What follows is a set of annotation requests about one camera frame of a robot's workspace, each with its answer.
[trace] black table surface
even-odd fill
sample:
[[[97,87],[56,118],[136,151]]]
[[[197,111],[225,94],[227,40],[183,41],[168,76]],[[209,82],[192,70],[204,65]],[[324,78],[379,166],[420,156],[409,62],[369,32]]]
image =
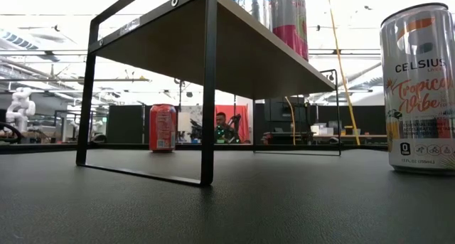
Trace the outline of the black table surface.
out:
[[[210,188],[0,156],[0,243],[455,243],[455,178],[399,174],[387,152],[216,152]],[[199,152],[91,150],[89,162],[184,177]]]

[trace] celsius can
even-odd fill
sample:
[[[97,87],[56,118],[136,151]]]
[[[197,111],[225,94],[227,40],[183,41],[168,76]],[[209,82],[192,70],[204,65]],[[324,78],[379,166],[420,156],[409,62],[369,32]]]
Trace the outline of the celsius can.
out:
[[[444,4],[401,10],[381,24],[389,163],[455,172],[455,41]]]
[[[150,109],[149,148],[171,152],[176,147],[177,114],[173,105],[154,105]]]
[[[305,0],[272,0],[272,31],[308,60]]]
[[[262,25],[271,28],[270,0],[235,0],[244,10],[250,13]]]

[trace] man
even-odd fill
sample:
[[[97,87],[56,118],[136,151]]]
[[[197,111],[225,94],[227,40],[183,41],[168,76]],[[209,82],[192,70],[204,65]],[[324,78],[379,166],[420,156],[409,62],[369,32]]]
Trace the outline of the man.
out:
[[[216,115],[215,143],[218,140],[224,140],[228,144],[237,143],[237,140],[240,141],[235,129],[226,124],[226,114],[224,112],[219,112]]]

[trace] silver can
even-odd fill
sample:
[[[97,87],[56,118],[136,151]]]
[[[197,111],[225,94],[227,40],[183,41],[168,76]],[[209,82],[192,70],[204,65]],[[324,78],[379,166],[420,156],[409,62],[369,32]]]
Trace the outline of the silver can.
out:
[[[308,60],[305,0],[272,0],[272,31]]]
[[[389,163],[455,173],[455,40],[444,4],[401,10],[381,24]]]
[[[270,0],[235,0],[235,2],[265,27],[271,28]]]

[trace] yellow cable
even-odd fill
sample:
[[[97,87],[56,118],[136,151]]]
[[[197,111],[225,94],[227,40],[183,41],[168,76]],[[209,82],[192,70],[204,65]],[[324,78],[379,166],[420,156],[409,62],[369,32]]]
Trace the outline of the yellow cable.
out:
[[[294,119],[294,109],[292,109],[292,104],[291,102],[289,101],[289,99],[287,99],[287,97],[284,97],[286,98],[286,101],[287,103],[289,104],[290,108],[291,108],[291,116],[292,116],[292,143],[294,145],[296,145],[296,121]]]
[[[336,38],[335,20],[333,20],[332,4],[331,4],[330,0],[328,0],[328,6],[330,6],[330,16],[331,16],[331,19],[332,19],[333,36],[335,36],[336,55],[338,56],[338,63],[340,65],[340,72],[341,72],[341,78],[343,79],[344,91],[346,92],[346,97],[348,99],[350,120],[353,122],[355,140],[357,142],[357,145],[360,145],[360,140],[358,138],[358,133],[357,133],[357,125],[355,124],[355,118],[354,118],[354,112],[353,112],[353,104],[350,102],[348,86],[346,85],[346,79],[344,77],[343,68],[341,67],[340,50],[338,49],[338,39]]]

